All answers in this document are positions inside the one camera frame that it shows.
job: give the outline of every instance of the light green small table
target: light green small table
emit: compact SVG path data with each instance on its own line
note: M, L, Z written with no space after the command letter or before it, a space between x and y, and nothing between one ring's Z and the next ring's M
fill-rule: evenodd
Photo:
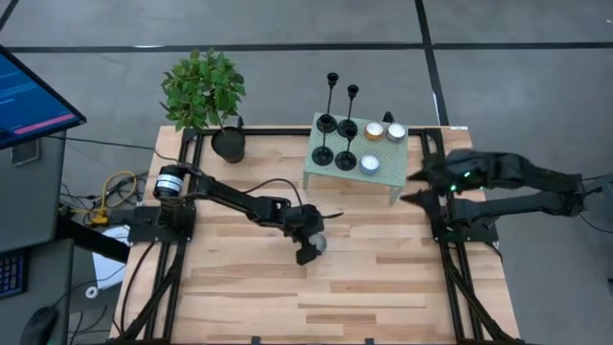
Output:
M315 113L313 117L312 130L308 139L308 153L305 159L304 182L303 189L308 188L308 180L312 174L323 176L332 176L339 178L347 178L357 181L378 183L390 186L390 205L394 204L406 185L406 170L409 166L409 146L407 137L400 143L391 143L387 138L378 141L370 141L364 135L366 124L372 120L352 118L357 125L357 135L352 141L350 151L357 158L357 165L352 170L345 172L336 167L334 161L325 167L319 166L313 162L311 153L316 148L322 146L324 142L324 133L317 129L317 119L322 113ZM347 117L332 115L337 123L345 120ZM389 124L383 123L385 130ZM338 152L347 149L347 139L338 134L337 131L328 133L326 137L326 147L330 148L334 156ZM366 175L360 171L360 158L365 154L372 154L378 158L380 166L379 170L372 175Z

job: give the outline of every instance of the potted plant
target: potted plant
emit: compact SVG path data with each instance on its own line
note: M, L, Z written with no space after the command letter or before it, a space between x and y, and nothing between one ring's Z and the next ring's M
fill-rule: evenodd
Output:
M241 161L245 149L242 119L238 117L236 127L224 125L228 118L238 115L240 96L245 96L244 78L235 66L213 49L205 55L194 50L189 59L182 58L165 73L162 88L167 100L160 102L177 131L193 128L202 132L209 126L219 126L211 146L228 163Z

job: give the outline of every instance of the wooden tabletop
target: wooden tabletop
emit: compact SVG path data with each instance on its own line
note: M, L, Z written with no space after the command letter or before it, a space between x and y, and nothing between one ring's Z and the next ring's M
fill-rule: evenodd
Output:
M470 148L467 130L442 127L446 150ZM181 133L160 128L156 148L176 157ZM197 224L188 244L177 304L172 343L455 343L443 277L440 249L421 208L388 203L389 189L364 182L312 176L308 191L302 177L308 137L248 136L245 158L224 163L205 142L200 168L237 189L283 177L294 182L302 199L327 219L329 248L316 261L295 264L298 244L277 229L261 228L243 214L211 201L198 201ZM407 174L420 169L420 141L409 140ZM153 156L146 189L147 204L155 178L164 165ZM410 183L406 193L427 186ZM296 203L283 183L253 193L282 196ZM463 197L485 199L481 192ZM126 282L147 244L132 247ZM466 245L476 293L507 333L518 336L505 275L498 256L481 243ZM156 244L135 279L126 308L126 324L151 294L159 254ZM466 336L471 336L467 306ZM160 304L156 335L161 335L166 300ZM116 310L119 322L121 304Z

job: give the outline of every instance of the computer monitor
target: computer monitor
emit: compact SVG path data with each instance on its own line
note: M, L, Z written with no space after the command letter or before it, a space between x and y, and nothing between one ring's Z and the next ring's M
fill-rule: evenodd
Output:
M0 150L85 122L78 110L0 45Z

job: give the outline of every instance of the green leaves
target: green leaves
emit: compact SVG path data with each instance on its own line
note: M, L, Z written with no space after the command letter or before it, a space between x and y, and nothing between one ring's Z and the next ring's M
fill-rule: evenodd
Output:
M244 77L223 53L210 49L206 55L198 50L190 58L182 58L165 72L161 85L167 96L160 103L175 129L204 129L209 125L223 126L230 116L236 116L240 96L245 96Z

